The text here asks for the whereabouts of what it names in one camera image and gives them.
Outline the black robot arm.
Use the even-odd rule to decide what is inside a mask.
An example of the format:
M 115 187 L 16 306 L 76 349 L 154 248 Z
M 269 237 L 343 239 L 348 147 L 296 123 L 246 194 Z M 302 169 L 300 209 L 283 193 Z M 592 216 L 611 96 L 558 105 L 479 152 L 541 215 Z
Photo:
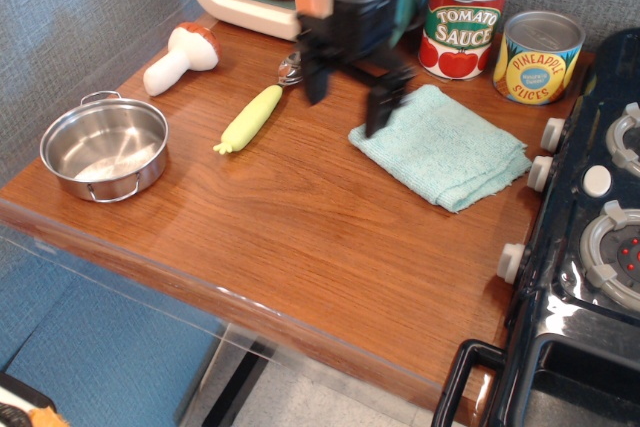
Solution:
M 400 106 L 412 69 L 394 51 L 397 0 L 295 0 L 305 92 L 323 100 L 340 70 L 370 87 L 365 135 L 383 129 Z

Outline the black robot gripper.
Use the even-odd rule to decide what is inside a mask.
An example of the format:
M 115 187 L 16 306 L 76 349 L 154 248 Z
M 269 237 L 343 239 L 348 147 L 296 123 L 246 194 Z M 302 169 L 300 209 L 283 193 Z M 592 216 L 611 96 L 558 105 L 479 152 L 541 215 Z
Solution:
M 371 138 L 401 106 L 406 82 L 413 77 L 391 46 L 397 0 L 332 0 L 331 6 L 332 13 L 324 18 L 298 16 L 304 91 L 311 105 L 320 103 L 334 69 L 373 86 L 365 119 L 365 137 Z

